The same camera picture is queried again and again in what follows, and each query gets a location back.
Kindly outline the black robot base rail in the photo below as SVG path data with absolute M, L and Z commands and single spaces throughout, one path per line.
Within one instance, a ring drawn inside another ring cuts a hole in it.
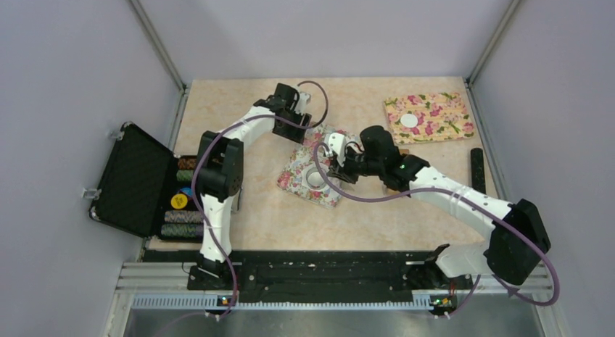
M 238 291 L 241 303 L 408 303 L 420 290 L 472 286 L 447 278 L 427 251 L 233 251 L 227 264 L 191 267 L 190 291 Z

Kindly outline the white dough piece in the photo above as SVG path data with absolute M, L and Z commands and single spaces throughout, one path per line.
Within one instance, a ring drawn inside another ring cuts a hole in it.
M 308 165 L 302 171 L 302 186 L 311 191 L 323 191 L 329 187 L 326 181 L 321 177 L 315 164 Z

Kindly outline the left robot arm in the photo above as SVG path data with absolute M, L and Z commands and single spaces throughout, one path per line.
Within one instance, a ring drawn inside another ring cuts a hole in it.
M 192 181 L 195 204 L 205 216 L 197 264 L 214 288 L 225 288 L 233 277 L 226 259 L 232 251 L 231 210 L 243 185 L 246 149 L 265 133 L 302 143 L 312 119 L 305 111 L 310 99 L 298 87 L 279 83 L 232 125 L 202 134 Z

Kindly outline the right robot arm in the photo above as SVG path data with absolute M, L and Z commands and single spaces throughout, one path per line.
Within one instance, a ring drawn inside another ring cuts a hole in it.
M 380 125 L 360 133 L 361 149 L 350 147 L 341 133 L 325 137 L 330 158 L 327 175 L 346 183 L 376 176 L 390 190 L 435 206 L 480 234 L 479 243 L 444 245 L 425 268 L 427 282 L 444 288 L 461 275 L 495 275 L 522 285 L 539 265 L 550 239 L 537 206 L 520 199 L 513 203 L 463 185 L 431 164 L 395 146 L 392 134 Z

